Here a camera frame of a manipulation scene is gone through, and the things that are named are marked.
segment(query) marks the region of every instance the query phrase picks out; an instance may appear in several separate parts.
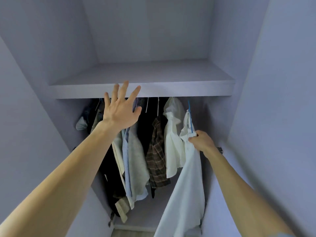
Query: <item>floor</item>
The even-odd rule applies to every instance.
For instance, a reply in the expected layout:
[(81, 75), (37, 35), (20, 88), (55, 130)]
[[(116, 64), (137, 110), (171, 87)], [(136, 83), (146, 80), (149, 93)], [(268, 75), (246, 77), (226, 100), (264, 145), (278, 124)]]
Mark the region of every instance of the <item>floor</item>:
[(153, 232), (140, 232), (115, 229), (113, 230), (111, 237), (153, 237), (154, 234), (155, 233)]

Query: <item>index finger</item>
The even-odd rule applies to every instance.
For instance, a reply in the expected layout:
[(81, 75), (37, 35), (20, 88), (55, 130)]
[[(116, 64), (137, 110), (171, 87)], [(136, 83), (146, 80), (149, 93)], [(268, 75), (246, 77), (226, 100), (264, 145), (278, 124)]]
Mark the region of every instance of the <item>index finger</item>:
[(128, 80), (124, 81), (121, 89), (118, 92), (118, 98), (120, 100), (124, 100), (125, 99), (127, 88), (128, 88)]
[(131, 93), (130, 97), (127, 100), (133, 103), (137, 95), (139, 94), (140, 89), (140, 86), (136, 87), (136, 89)]

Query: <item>plaid shirt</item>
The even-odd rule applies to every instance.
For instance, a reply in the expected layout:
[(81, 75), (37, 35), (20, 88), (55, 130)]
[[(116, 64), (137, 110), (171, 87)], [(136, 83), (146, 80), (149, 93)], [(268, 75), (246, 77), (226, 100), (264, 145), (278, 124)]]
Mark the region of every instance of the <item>plaid shirt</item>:
[(161, 129), (160, 116), (153, 122), (153, 135), (146, 155), (146, 162), (149, 170), (150, 183), (152, 188), (160, 188), (169, 185), (167, 179), (166, 158), (164, 155), (164, 136)]

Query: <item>person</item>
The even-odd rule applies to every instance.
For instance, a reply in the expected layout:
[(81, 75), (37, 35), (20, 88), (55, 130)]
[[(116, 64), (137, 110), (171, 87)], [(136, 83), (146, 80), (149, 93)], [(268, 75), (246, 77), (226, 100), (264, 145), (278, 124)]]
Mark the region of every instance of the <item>person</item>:
[[(140, 86), (125, 100), (128, 81), (114, 85), (112, 100), (104, 95), (103, 120), (70, 155), (41, 182), (0, 225), (1, 237), (61, 237), (78, 214), (98, 168), (115, 136), (138, 120), (132, 111)], [(189, 141), (203, 151), (218, 179), (228, 209), (243, 237), (294, 236), (282, 218), (227, 162), (203, 131)]]

